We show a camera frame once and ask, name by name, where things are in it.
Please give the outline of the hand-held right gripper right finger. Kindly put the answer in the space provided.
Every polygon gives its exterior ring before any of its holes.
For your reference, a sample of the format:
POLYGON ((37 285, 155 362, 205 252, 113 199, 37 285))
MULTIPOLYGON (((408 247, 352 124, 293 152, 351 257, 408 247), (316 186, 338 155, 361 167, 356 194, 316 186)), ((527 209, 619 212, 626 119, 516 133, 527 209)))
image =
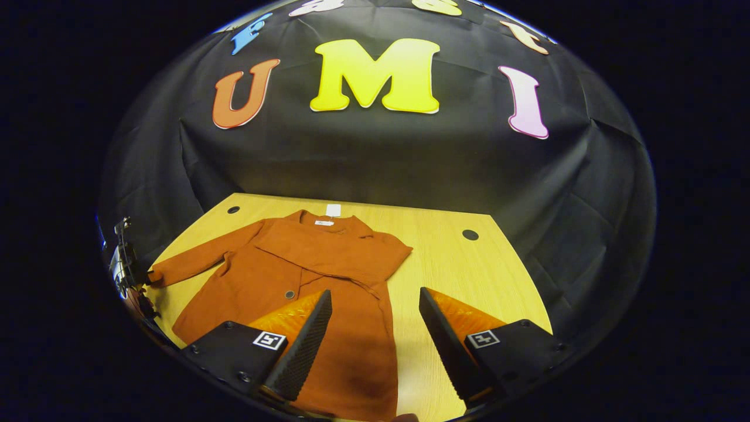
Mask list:
POLYGON ((525 395, 570 360, 568 344, 533 321, 504 322, 434 289, 421 288, 420 314, 469 410, 525 395))

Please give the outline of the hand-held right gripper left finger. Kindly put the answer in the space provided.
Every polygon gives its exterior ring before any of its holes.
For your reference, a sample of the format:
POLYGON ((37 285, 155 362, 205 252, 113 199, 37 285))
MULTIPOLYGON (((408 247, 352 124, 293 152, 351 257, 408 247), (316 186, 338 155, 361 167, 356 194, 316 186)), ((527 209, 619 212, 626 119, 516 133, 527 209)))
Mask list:
POLYGON ((219 323, 182 349, 182 359, 243 396, 276 403, 298 398, 332 316, 323 290, 252 323, 219 323))

